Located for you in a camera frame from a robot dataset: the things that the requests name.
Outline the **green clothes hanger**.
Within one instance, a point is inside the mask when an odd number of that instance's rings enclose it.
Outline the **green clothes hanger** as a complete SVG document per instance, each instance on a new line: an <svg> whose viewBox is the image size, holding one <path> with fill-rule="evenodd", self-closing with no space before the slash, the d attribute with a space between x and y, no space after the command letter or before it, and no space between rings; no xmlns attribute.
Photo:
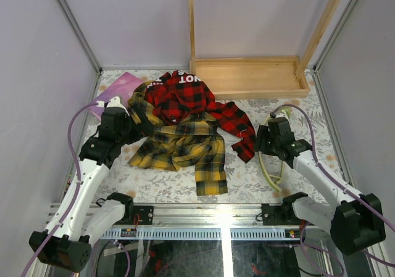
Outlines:
<svg viewBox="0 0 395 277"><path fill-rule="evenodd" d="M285 117L287 120L289 120L289 118L290 118L290 116L291 116L291 106L290 105L288 105L288 104L286 104L284 107L282 107L280 110L279 110L279 116L281 116L281 117ZM279 168L279 170L278 170L278 173L275 173L275 174L273 174L273 175L279 175L279 172L280 172L280 168Z"/></svg>

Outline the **cream clothes hanger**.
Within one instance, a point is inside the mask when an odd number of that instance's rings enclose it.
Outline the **cream clothes hanger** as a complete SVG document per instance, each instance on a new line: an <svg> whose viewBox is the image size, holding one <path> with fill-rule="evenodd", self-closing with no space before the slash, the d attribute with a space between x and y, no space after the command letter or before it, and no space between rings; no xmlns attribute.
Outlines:
<svg viewBox="0 0 395 277"><path fill-rule="evenodd" d="M283 178L284 163L283 162L281 163L279 175L273 175L273 174L269 174L269 172L267 171L264 164L263 155L261 152L258 152L258 158L259 158L260 168L266 182L270 185L270 187L275 192L280 192L281 191L280 184Z"/></svg>

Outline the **red black plaid shirt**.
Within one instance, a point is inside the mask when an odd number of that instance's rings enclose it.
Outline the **red black plaid shirt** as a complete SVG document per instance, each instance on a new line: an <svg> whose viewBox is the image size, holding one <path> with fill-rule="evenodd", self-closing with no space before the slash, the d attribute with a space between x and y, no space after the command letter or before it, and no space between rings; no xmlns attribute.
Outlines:
<svg viewBox="0 0 395 277"><path fill-rule="evenodd" d="M254 157L256 132L247 114L234 102L216 101L198 76L179 70L167 72L147 85L144 100L154 107L153 114L169 125L207 112L222 130L241 139L232 145L241 160L247 163Z"/></svg>

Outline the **yellow plaid shirt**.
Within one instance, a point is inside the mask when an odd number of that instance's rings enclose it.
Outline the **yellow plaid shirt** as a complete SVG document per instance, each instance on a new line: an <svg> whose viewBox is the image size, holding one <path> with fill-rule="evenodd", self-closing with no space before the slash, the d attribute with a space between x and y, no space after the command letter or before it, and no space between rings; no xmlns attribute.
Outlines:
<svg viewBox="0 0 395 277"><path fill-rule="evenodd" d="M139 85L128 100L129 107L141 109L153 125L153 133L147 136L128 164L173 172L193 166L198 196L227 193L225 141L217 132L215 118L201 112L188 116L179 124L166 125L154 116L154 106L144 99L151 83Z"/></svg>

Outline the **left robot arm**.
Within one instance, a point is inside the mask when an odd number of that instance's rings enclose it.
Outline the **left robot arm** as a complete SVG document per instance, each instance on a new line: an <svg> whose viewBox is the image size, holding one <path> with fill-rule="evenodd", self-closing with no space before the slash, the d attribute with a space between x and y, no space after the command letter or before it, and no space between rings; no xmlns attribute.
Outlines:
<svg viewBox="0 0 395 277"><path fill-rule="evenodd" d="M133 198L114 192L87 216L93 197L121 153L124 145L135 143L153 132L152 124L138 107L108 106L101 116L95 134L74 155L77 173L66 195L44 231L32 232L29 245L34 260L81 272L91 256L92 248L114 224L152 224L152 207L135 207Z"/></svg>

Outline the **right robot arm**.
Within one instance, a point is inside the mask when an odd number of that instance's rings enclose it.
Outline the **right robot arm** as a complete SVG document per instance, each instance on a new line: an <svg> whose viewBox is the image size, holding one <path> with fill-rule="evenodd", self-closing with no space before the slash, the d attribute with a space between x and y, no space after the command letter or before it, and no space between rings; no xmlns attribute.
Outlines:
<svg viewBox="0 0 395 277"><path fill-rule="evenodd" d="M345 255L385 240L385 223L381 202L374 194L362 194L322 164L313 146L297 140L289 121L271 118L259 126L254 149L259 154L278 157L297 171L325 198L314 201L308 194L297 192L283 198L280 205L262 204L266 225L296 225L309 222L331 236L335 246Z"/></svg>

